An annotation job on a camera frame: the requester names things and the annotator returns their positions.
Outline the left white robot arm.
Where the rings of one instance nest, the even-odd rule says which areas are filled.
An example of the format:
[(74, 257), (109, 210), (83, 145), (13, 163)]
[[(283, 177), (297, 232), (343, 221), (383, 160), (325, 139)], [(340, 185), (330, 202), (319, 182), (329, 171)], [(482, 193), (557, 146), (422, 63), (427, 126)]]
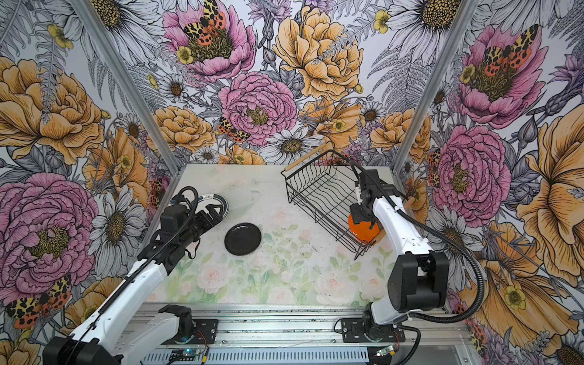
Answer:
[(189, 245), (220, 224), (226, 212), (223, 204), (208, 204), (202, 211), (191, 204), (165, 208), (159, 230), (140, 252), (129, 274), (70, 335), (55, 337), (48, 343), (43, 350), (43, 363), (138, 364), (164, 342), (190, 340), (195, 333), (192, 311), (181, 305), (166, 305), (127, 337), (123, 331), (183, 257), (193, 258)]

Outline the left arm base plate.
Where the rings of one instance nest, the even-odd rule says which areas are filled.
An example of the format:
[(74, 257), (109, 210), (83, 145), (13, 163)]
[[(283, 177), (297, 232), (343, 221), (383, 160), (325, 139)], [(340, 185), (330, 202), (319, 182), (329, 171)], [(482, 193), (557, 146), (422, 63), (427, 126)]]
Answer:
[(177, 335), (164, 342), (164, 345), (214, 345), (218, 324), (217, 319), (194, 319), (190, 332)]

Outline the orange plate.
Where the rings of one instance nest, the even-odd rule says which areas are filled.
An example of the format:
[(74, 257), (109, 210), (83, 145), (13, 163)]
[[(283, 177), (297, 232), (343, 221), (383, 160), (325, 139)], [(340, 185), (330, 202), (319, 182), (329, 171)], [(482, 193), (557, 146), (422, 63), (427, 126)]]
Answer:
[(356, 224), (351, 214), (348, 217), (348, 226), (353, 236), (362, 244), (374, 242), (381, 231), (377, 223), (371, 225), (370, 222), (363, 221)]

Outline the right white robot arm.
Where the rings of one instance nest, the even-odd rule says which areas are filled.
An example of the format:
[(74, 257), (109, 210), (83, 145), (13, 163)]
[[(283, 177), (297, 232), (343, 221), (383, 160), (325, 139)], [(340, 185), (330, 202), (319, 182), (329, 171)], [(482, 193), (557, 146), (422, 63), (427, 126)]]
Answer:
[(367, 315), (376, 325), (398, 325), (416, 313), (442, 307), (447, 299), (448, 258), (420, 234), (394, 185), (382, 182), (377, 170), (355, 165), (351, 169), (357, 202), (351, 206), (349, 221), (370, 230), (378, 225), (397, 253), (387, 294), (368, 306)]

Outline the rearmost green red rimmed plate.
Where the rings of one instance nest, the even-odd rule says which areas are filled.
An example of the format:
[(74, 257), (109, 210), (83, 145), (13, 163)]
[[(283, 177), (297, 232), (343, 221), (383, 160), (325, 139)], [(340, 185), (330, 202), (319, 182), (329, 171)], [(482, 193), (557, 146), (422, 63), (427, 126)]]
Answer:
[(221, 195), (215, 193), (205, 193), (199, 196), (198, 203), (205, 203), (206, 205), (212, 205), (214, 208), (218, 208), (218, 214), (221, 219), (224, 220), (229, 213), (228, 201)]

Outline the black plate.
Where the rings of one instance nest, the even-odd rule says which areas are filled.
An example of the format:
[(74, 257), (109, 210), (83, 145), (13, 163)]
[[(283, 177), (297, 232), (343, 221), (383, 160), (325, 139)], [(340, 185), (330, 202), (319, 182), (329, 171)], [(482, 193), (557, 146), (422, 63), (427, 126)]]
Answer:
[(258, 249), (261, 241), (262, 232), (259, 227), (245, 222), (229, 229), (224, 238), (224, 246), (232, 255), (246, 256)]

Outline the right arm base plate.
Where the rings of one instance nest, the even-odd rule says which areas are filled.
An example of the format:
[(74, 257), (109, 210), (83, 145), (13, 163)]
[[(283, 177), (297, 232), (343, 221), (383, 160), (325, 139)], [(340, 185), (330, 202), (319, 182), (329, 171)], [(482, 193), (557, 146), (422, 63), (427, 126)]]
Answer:
[(392, 325), (377, 325), (363, 318), (341, 318), (339, 331), (344, 343), (398, 343), (405, 341), (405, 333)]

